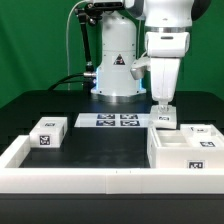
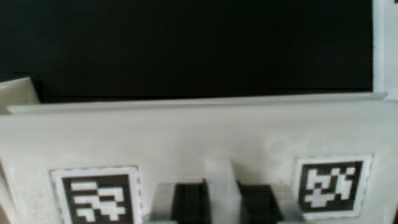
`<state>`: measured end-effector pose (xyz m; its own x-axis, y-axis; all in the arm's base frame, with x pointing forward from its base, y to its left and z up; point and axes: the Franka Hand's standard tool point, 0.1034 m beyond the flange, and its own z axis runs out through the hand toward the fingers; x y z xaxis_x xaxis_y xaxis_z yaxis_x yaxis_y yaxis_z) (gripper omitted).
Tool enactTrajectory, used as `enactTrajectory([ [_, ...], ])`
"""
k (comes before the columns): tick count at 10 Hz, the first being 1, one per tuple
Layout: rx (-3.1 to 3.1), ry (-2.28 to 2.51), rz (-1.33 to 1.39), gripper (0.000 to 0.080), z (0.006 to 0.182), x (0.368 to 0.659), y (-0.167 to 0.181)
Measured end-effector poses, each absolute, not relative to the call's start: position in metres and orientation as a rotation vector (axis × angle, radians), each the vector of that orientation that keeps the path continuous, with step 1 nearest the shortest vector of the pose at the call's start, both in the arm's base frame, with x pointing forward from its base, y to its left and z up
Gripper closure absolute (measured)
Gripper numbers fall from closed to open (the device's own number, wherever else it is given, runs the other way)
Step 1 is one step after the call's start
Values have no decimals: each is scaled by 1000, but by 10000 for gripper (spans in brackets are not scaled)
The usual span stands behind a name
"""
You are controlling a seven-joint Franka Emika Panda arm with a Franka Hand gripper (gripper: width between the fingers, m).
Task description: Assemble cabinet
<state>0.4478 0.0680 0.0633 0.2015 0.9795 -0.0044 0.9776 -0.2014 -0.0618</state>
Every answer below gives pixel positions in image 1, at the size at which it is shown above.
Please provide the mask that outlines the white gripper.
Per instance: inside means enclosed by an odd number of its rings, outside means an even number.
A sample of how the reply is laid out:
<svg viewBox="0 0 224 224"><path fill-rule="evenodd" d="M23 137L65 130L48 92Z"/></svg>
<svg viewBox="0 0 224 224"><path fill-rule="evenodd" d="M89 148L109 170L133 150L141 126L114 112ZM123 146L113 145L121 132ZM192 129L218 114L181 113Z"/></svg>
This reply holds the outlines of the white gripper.
<svg viewBox="0 0 224 224"><path fill-rule="evenodd" d="M181 59L190 45L190 34L147 32L145 48L150 59L151 92L160 112L173 100Z"/></svg>

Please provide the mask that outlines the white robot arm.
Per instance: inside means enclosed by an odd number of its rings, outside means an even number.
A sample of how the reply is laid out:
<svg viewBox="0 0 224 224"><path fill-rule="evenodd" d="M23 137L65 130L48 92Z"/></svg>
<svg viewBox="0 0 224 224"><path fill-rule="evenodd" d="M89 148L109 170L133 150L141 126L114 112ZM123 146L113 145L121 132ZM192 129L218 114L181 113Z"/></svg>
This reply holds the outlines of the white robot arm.
<svg viewBox="0 0 224 224"><path fill-rule="evenodd" d="M102 62L95 92L101 96L132 96L140 89L144 72L151 73L152 98L158 110L168 110L181 59L190 45L192 22L209 8L211 0L91 0L103 13ZM135 25L118 13L125 9L145 22L146 53L137 58Z"/></svg>

